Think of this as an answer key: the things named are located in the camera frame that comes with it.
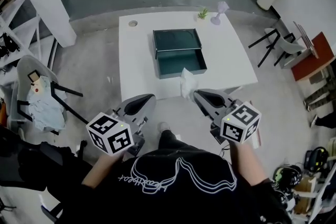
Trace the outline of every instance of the small potted plant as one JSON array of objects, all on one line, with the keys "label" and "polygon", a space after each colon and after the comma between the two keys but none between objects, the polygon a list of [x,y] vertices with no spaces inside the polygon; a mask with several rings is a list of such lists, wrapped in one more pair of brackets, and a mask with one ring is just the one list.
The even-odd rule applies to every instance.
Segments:
[{"label": "small potted plant", "polygon": [[204,8],[197,14],[197,21],[203,22],[205,17],[208,15],[208,9]]}]

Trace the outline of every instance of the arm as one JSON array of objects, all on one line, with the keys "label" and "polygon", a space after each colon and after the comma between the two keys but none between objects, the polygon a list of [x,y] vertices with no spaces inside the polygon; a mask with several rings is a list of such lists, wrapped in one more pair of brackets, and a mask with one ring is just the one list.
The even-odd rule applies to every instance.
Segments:
[{"label": "arm", "polygon": [[251,186],[255,186],[268,178],[258,157],[248,143],[229,143],[233,168],[238,171]]},{"label": "arm", "polygon": [[112,166],[122,158],[123,153],[109,156],[103,154],[99,157],[91,171],[83,179],[82,184],[91,188],[96,188],[103,179],[110,173]]}]

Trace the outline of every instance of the black bag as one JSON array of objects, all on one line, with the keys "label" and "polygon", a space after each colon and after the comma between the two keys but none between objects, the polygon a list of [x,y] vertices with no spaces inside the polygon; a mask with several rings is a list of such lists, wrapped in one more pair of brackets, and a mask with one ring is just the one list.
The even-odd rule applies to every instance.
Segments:
[{"label": "black bag", "polygon": [[5,55],[9,55],[8,49],[5,46],[0,46],[0,58],[4,57]]},{"label": "black bag", "polygon": [[6,33],[4,33],[2,36],[4,38],[5,46],[10,52],[15,52],[16,50],[20,50],[18,45]]}]

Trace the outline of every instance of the white graphic print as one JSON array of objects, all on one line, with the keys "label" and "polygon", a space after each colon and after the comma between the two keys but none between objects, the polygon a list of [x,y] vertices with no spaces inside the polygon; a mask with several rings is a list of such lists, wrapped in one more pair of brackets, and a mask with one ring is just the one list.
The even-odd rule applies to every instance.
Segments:
[{"label": "white graphic print", "polygon": [[190,178],[194,182],[195,186],[205,193],[215,194],[223,189],[229,189],[233,191],[237,186],[237,178],[232,171],[231,165],[228,162],[227,162],[227,165],[231,172],[232,182],[229,182],[227,180],[222,180],[218,182],[217,184],[210,184],[200,179],[200,177],[195,172],[193,165],[185,161],[183,158],[178,158],[176,160],[175,175],[173,177],[162,180],[161,182],[149,180],[145,175],[137,171],[137,162],[139,159],[140,158],[136,159],[136,161],[134,162],[132,169],[131,169],[130,176],[122,175],[121,177],[118,177],[118,179],[119,181],[123,180],[127,183],[134,183],[135,186],[141,185],[142,192],[145,194],[156,194],[161,189],[163,189],[163,191],[166,191],[167,188],[175,182],[180,168],[188,171],[190,174]]}]

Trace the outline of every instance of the cable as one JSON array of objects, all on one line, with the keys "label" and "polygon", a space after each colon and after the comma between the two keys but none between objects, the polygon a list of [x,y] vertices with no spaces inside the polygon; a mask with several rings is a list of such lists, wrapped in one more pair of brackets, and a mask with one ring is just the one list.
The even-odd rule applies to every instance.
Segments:
[{"label": "cable", "polygon": [[219,153],[219,156],[221,158],[224,158],[224,154],[225,154],[225,151],[229,151],[230,150],[230,145],[226,145],[225,147],[223,147],[221,150],[220,150],[220,153]]}]

